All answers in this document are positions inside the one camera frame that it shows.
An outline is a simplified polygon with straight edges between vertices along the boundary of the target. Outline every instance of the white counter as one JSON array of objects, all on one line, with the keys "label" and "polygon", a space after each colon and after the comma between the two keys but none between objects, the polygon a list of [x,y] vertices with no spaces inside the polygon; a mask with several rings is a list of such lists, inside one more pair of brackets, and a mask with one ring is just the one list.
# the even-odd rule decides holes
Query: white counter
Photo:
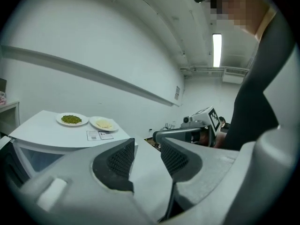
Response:
[{"label": "white counter", "polygon": [[37,146],[49,149],[60,148],[88,148],[112,141],[130,138],[129,135],[119,128],[111,133],[113,139],[101,141],[88,141],[87,131],[97,131],[89,122],[78,127],[67,127],[56,121],[57,113],[41,111],[24,122],[9,136]]}]

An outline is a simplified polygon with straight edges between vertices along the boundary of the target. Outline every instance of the white table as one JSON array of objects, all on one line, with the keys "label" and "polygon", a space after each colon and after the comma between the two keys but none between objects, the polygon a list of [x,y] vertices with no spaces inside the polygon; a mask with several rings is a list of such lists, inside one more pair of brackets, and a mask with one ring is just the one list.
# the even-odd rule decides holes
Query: white table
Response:
[{"label": "white table", "polygon": [[10,134],[20,126],[19,101],[8,100],[5,105],[0,105],[0,132]]},{"label": "white table", "polygon": [[42,152],[60,154],[82,148],[94,147],[112,141],[130,138],[129,135],[119,128],[113,132],[113,139],[88,141],[87,131],[97,131],[89,122],[78,127],[67,127],[56,121],[55,112],[41,111],[24,122],[9,136],[23,142],[23,147],[34,147]]},{"label": "white table", "polygon": [[134,198],[141,208],[155,221],[166,212],[172,178],[169,175],[160,152],[142,138],[129,136],[122,128],[113,133],[113,140],[88,141],[86,131],[96,130],[92,125],[65,127],[56,121],[57,113],[41,111],[9,136],[23,148],[41,152],[67,154],[74,150],[93,147],[111,141],[135,138],[138,145],[129,180],[134,184]]}]

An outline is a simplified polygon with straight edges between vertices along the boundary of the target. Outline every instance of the ceiling light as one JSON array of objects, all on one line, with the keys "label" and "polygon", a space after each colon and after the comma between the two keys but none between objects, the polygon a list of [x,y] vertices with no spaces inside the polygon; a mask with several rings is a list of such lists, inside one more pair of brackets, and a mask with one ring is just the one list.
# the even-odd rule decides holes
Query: ceiling light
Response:
[{"label": "ceiling light", "polygon": [[221,62],[221,52],[222,52],[222,35],[213,34],[212,40],[214,43],[214,67],[218,68]]}]

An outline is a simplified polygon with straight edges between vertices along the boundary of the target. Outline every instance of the person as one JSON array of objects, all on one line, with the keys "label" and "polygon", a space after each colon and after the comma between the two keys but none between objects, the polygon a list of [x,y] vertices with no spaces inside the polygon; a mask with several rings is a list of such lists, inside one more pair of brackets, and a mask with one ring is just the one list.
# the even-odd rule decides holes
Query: person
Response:
[{"label": "person", "polygon": [[225,118],[219,117],[219,120],[220,120],[220,122],[221,122],[220,127],[221,127],[221,128],[224,127],[224,125],[225,125],[225,123],[226,123]]},{"label": "person", "polygon": [[235,99],[230,128],[217,146],[240,150],[278,126],[263,91],[284,66],[295,39],[282,13],[266,0],[217,0],[217,7],[259,42],[253,65]]}]

